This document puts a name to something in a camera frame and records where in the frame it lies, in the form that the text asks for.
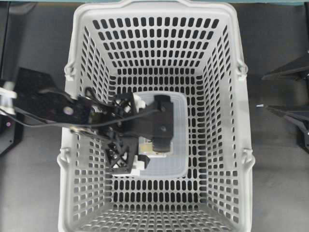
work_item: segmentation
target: perforated basket wall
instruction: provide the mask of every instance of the perforated basket wall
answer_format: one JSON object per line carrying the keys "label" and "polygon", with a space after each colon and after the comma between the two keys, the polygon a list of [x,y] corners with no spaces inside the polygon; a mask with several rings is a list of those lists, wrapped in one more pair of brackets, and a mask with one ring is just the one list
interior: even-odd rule
{"label": "perforated basket wall", "polygon": [[189,170],[140,180],[104,172],[100,141],[63,129],[60,231],[250,231],[250,122],[237,16],[227,4],[86,4],[74,15],[66,91],[187,97]]}

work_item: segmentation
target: black stand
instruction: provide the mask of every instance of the black stand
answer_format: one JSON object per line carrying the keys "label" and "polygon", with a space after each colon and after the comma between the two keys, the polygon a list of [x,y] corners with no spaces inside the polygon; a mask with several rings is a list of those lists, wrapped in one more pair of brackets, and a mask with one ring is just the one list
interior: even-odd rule
{"label": "black stand", "polygon": [[[305,79],[309,81],[309,54],[285,64],[263,76],[263,80]],[[304,136],[304,147],[309,152],[309,105],[266,106],[266,108],[296,125]]]}

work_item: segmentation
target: screw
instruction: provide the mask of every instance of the screw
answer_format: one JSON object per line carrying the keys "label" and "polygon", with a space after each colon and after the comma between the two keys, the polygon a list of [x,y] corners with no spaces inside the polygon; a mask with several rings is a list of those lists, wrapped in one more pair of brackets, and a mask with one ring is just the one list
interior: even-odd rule
{"label": "screw", "polygon": [[68,107],[68,106],[66,106],[66,107],[63,108],[63,112],[64,112],[66,115],[72,115],[72,114],[74,114],[74,110],[73,110],[71,107]]}
{"label": "screw", "polygon": [[163,132],[166,132],[166,127],[165,127],[165,126],[161,126],[160,129],[161,129]]}

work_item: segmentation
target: black table surface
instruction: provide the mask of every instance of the black table surface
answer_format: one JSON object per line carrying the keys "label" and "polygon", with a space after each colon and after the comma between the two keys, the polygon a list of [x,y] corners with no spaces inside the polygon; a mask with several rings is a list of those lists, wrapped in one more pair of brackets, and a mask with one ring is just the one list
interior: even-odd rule
{"label": "black table surface", "polygon": [[[72,19],[78,3],[12,4],[2,77],[14,67],[53,76],[64,86]],[[297,145],[299,131],[257,104],[308,104],[303,81],[262,81],[262,74],[308,50],[305,7],[234,4],[245,62],[253,152],[253,232],[307,232],[309,154]],[[0,158],[0,231],[56,232],[60,128],[24,129],[22,142]]]}

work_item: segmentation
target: black cable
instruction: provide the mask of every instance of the black cable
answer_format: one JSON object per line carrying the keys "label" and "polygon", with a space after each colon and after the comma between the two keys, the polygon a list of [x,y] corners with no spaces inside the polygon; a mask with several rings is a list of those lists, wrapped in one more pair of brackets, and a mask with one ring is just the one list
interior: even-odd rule
{"label": "black cable", "polygon": [[6,116],[8,116],[10,119],[14,120],[15,122],[17,122],[17,123],[19,123],[19,124],[21,124],[25,127],[32,127],[32,128],[50,127],[50,126],[56,126],[56,127],[71,127],[71,126],[75,126],[75,127],[105,127],[105,126],[108,126],[110,124],[129,121],[129,120],[133,120],[133,119],[136,119],[136,118],[140,118],[140,117],[144,117],[144,116],[153,114],[155,112],[159,112],[158,109],[153,109],[153,110],[147,111],[145,113],[140,113],[138,115],[133,115],[133,116],[129,116],[129,117],[121,118],[121,119],[115,119],[115,120],[111,120],[111,121],[108,121],[108,122],[95,123],[95,124],[71,124],[71,123],[61,123],[61,122],[42,123],[42,124],[28,124],[28,123],[24,123],[24,122],[18,120],[17,118],[8,114],[6,111],[2,110],[1,108],[0,108],[0,111],[5,113]]}

